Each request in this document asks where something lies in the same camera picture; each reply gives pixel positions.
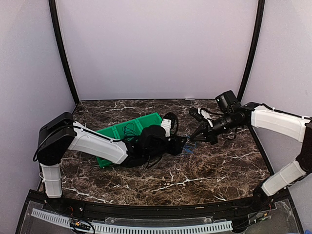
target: lavender wall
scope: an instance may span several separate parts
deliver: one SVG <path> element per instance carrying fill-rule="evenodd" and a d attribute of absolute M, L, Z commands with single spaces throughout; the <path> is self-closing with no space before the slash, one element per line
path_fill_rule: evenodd
<path fill-rule="evenodd" d="M 38 131 L 74 102 L 48 0 L 1 1 L 0 32 L 0 233 L 12 234 L 28 190 L 39 182 L 32 162 Z"/>
<path fill-rule="evenodd" d="M 312 116 L 312 1 L 266 1 L 263 23 L 244 103 Z M 275 171 L 292 161 L 301 144 L 256 131 Z M 305 229 L 312 229 L 312 175 L 290 189 Z"/>
<path fill-rule="evenodd" d="M 236 92 L 257 0 L 58 0 L 81 100 Z"/>

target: marble surface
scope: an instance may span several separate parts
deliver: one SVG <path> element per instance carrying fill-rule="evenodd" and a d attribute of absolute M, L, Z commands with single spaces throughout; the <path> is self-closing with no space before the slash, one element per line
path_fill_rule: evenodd
<path fill-rule="evenodd" d="M 198 122 L 189 108 L 217 112 L 214 100 L 105 100 L 81 102 L 74 118 L 92 130 L 158 112 L 174 112 L 179 135 L 191 135 Z M 150 169 L 144 166 L 100 168 L 95 156 L 67 152 L 61 161 L 65 197 L 122 205 L 189 205 L 243 198 L 269 172 L 248 129 L 233 141 L 197 143 L 193 154 L 164 155 Z"/>

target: green plastic tray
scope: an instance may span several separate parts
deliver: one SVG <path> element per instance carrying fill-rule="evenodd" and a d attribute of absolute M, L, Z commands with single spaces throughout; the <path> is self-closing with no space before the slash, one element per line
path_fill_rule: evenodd
<path fill-rule="evenodd" d="M 115 139 L 123 139 L 124 138 L 123 127 L 125 126 L 127 126 L 128 129 L 133 129 L 134 131 L 133 134 L 137 136 L 141 134 L 143 128 L 149 127 L 153 124 L 160 125 L 161 121 L 162 119 L 159 116 L 159 114 L 153 113 L 147 116 L 135 118 L 127 122 L 119 123 L 111 127 L 98 130 L 97 132 L 107 137 Z M 103 159 L 101 157 L 97 157 L 97 162 L 101 168 L 112 164 L 111 161 Z"/>

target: metal frame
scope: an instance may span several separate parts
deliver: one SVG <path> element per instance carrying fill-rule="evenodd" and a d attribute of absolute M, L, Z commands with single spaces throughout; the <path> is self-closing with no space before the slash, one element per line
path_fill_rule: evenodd
<path fill-rule="evenodd" d="M 250 50 L 249 50 L 249 54 L 248 54 L 248 58 L 247 58 L 247 63 L 246 63 L 243 79 L 242 79 L 242 82 L 240 84 L 239 91 L 237 94 L 237 99 L 239 101 L 242 101 L 242 99 L 243 99 L 244 92 L 245 92 L 247 82 L 248 82 L 248 78 L 250 75 L 250 71 L 251 71 L 252 66 L 253 66 L 254 55 L 255 55 L 255 51 L 257 49 L 258 39 L 259 39 L 259 35 L 260 35 L 262 17 L 263 17 L 263 12 L 264 12 L 264 3 L 265 3 L 265 0 L 259 0 L 258 1 L 258 9 L 257 9 L 257 15 L 255 17 L 252 43 L 250 45 Z"/>
<path fill-rule="evenodd" d="M 108 217 L 152 220 L 213 217 L 214 220 L 231 220 L 235 226 L 248 220 L 248 214 L 254 213 L 251 208 L 233 209 L 233 206 L 246 206 L 250 204 L 252 199 L 251 197 L 232 201 L 186 206 L 130 206 L 80 201 L 70 198 L 58 199 L 59 202 L 64 202 L 65 204 L 74 207 L 75 210 L 78 210 L 73 214 L 74 217 L 91 222 L 92 220 L 105 221 L 105 219 Z M 276 195 L 274 202 L 285 199 L 289 200 L 298 225 L 298 229 L 300 233 L 303 233 L 304 231 L 301 226 L 298 213 L 294 208 L 293 200 L 288 189 L 279 192 Z M 55 212 L 55 210 L 52 208 L 53 205 L 49 203 L 49 199 L 46 198 L 44 193 L 30 190 L 20 214 L 18 226 L 15 232 L 16 234 L 20 234 L 29 201 L 43 204 L 44 209 Z M 272 209 L 275 208 L 274 202 L 271 203 Z"/>
<path fill-rule="evenodd" d="M 242 100 L 244 95 L 248 78 L 250 75 L 250 71 L 252 68 L 255 51 L 257 47 L 257 42 L 260 34 L 261 22 L 263 17 L 264 11 L 264 3 L 265 0 L 258 0 L 258 9 L 257 15 L 254 25 L 253 31 L 253 38 L 251 42 L 251 47 L 246 63 L 245 72 L 242 78 L 242 82 L 239 88 L 239 92 L 237 95 L 238 100 Z M 58 44 L 58 51 L 60 54 L 60 58 L 62 61 L 62 65 L 64 68 L 64 72 L 67 78 L 68 85 L 70 87 L 73 99 L 75 104 L 78 105 L 80 100 L 78 98 L 78 94 L 75 88 L 75 84 L 71 75 L 71 71 L 69 68 L 67 56 L 64 49 L 64 44 L 62 41 L 60 26 L 59 26 L 59 19 L 57 14 L 56 8 L 56 0 L 49 0 L 50 11 L 51 11 L 51 18 L 53 23 L 53 28 L 55 32 L 56 41 Z M 254 131 L 251 127 L 249 128 L 253 139 L 267 165 L 267 168 L 270 174 L 274 174 L 272 166 L 268 160 L 268 157 Z M 198 205 L 186 205 L 186 206 L 129 206 L 129 205 L 112 205 L 112 204 L 102 204 L 102 203 L 94 203 L 94 202 L 86 202 L 86 201 L 79 201 L 70 198 L 59 198 L 62 201 L 66 201 L 67 203 L 71 204 L 73 207 L 83 207 L 83 212 L 78 212 L 75 214 L 78 217 L 84 218 L 86 220 L 105 220 L 106 217 L 123 217 L 123 218 L 141 218 L 141 219 L 172 219 L 172 218 L 193 218 L 193 217 L 207 217 L 212 216 L 214 220 L 226 218 L 227 220 L 232 220 L 233 223 L 235 222 L 240 223 L 242 220 L 247 219 L 247 215 L 252 213 L 253 211 L 250 208 L 240 209 L 240 210 L 233 210 L 231 209 L 232 206 L 244 206 L 248 205 L 251 202 L 251 197 L 241 198 L 238 200 L 232 201 L 222 201 L 216 203 L 208 203 L 208 204 L 198 204 Z M 298 216 L 298 213 L 295 209 L 292 197 L 289 193 L 288 189 L 285 189 L 279 192 L 275 198 L 277 200 L 288 199 L 293 209 L 293 213 L 295 219 L 298 224 L 298 229 L 300 233 L 303 233 L 303 228 Z M 41 204 L 44 204 L 44 208 L 47 210 L 54 211 L 53 208 L 47 203 L 47 198 L 44 193 L 37 192 L 30 190 L 29 194 L 26 198 L 24 203 L 23 209 L 20 214 L 18 226 L 16 229 L 16 234 L 20 233 L 23 217 L 27 210 L 28 202 L 35 201 Z"/>
<path fill-rule="evenodd" d="M 66 56 L 64 43 L 63 43 L 63 39 L 62 39 L 62 34 L 60 31 L 60 26 L 59 26 L 59 18 L 58 18 L 57 6 L 56 6 L 55 1 L 56 0 L 49 0 L 50 13 L 51 13 L 51 19 L 52 19 L 55 39 L 57 41 L 60 60 L 62 61 L 64 73 L 65 73 L 65 76 L 66 76 L 66 79 L 68 82 L 70 92 L 72 93 L 72 97 L 74 99 L 75 104 L 78 105 L 80 100 L 79 100 L 79 97 L 77 94 L 77 90 L 75 88 L 74 80 L 73 80 L 73 77 L 72 77 L 72 74 L 70 71 L 70 67 L 69 67 L 69 63 L 68 63 L 68 59 Z"/>

